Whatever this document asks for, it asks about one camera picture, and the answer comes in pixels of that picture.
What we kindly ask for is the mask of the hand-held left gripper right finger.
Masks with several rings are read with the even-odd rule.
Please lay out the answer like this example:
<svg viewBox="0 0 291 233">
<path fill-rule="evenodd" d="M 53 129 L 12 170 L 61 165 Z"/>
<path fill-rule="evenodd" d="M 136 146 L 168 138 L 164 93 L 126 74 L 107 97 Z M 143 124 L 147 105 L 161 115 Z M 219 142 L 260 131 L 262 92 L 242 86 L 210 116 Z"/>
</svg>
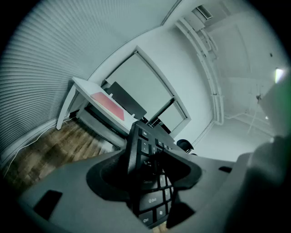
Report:
<svg viewBox="0 0 291 233">
<path fill-rule="evenodd" d="M 239 162 L 175 150 L 164 150 L 158 161 L 174 187 L 168 232 L 237 232 L 233 207 L 239 191 Z"/>
</svg>

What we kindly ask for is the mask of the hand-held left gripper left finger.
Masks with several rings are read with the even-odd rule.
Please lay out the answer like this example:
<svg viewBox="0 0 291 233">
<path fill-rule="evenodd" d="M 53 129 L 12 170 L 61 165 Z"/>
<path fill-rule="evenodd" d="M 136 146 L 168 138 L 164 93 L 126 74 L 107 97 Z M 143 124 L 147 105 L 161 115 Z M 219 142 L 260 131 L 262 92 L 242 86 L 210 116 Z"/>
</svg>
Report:
<svg viewBox="0 0 291 233">
<path fill-rule="evenodd" d="M 127 206 L 121 155 L 65 164 L 23 192 L 18 203 L 45 233 L 148 233 Z"/>
</svg>

